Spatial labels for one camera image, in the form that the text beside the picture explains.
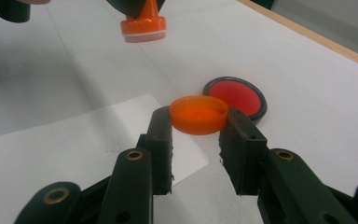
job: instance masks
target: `wooden edge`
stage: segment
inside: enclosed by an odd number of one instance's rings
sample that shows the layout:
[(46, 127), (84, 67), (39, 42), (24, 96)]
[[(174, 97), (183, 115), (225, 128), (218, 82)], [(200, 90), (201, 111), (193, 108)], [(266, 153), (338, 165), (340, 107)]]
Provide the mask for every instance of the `wooden edge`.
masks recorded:
[(358, 63), (358, 53), (357, 52), (355, 52), (351, 49), (347, 49), (322, 35), (318, 35), (315, 32), (312, 32), (311, 30), (309, 30), (295, 22), (288, 20), (285, 17), (280, 16), (275, 12), (272, 12), (264, 7), (261, 7), (260, 5), (254, 3), (254, 2), (251, 2), (250, 0), (238, 0), (238, 1), (243, 3), (244, 5), (246, 5), (247, 7), (250, 7), (253, 10), (269, 17), (270, 19), (275, 20), (276, 22), (286, 26), (287, 28), (289, 28), (289, 29), (341, 54), (342, 56)]

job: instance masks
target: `brass screw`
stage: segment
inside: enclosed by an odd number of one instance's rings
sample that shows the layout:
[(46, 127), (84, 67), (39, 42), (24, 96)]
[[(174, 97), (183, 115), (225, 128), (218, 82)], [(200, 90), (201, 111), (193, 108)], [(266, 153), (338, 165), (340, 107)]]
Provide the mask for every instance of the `brass screw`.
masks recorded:
[(126, 158), (129, 161), (138, 161), (143, 156), (144, 156), (144, 154), (141, 151), (131, 151), (127, 154)]
[(285, 150), (279, 150), (277, 152), (275, 152), (275, 155), (284, 161), (292, 161), (295, 159), (295, 155), (293, 155), (293, 153), (289, 152), (289, 151), (285, 151)]
[(46, 204), (55, 204), (62, 202), (69, 195), (69, 189), (60, 187), (52, 189), (43, 197), (43, 202)]

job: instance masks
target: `orange object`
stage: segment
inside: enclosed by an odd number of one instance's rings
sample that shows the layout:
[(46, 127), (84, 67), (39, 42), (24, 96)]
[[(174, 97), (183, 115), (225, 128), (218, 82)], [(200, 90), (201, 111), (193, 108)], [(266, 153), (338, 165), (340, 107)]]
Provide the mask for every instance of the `orange object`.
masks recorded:
[(171, 103), (172, 126), (183, 133), (209, 134), (222, 130), (227, 123), (228, 106), (212, 96), (193, 95)]
[(121, 32), (128, 43), (162, 39), (165, 37), (165, 30), (165, 18), (158, 15), (156, 0), (146, 0), (138, 18), (127, 16), (127, 20), (121, 22)]

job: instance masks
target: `orange nozzle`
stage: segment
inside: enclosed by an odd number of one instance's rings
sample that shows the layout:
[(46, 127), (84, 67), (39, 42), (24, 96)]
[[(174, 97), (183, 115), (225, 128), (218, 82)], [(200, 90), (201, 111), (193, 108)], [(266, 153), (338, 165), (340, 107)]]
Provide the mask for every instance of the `orange nozzle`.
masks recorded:
[(222, 130), (227, 123), (227, 113), (227, 104), (212, 96), (186, 96), (170, 105), (172, 126), (189, 134), (209, 134)]
[(159, 40), (165, 37), (165, 18), (158, 15), (156, 0), (146, 0), (138, 18), (127, 16), (121, 22), (121, 32), (128, 43)]

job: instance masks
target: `gray floor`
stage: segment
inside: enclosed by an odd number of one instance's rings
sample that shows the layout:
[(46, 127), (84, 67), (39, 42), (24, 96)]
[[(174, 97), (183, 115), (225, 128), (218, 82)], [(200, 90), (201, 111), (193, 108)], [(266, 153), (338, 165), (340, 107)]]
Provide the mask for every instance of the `gray floor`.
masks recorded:
[(358, 0), (275, 0), (272, 11), (358, 52)]

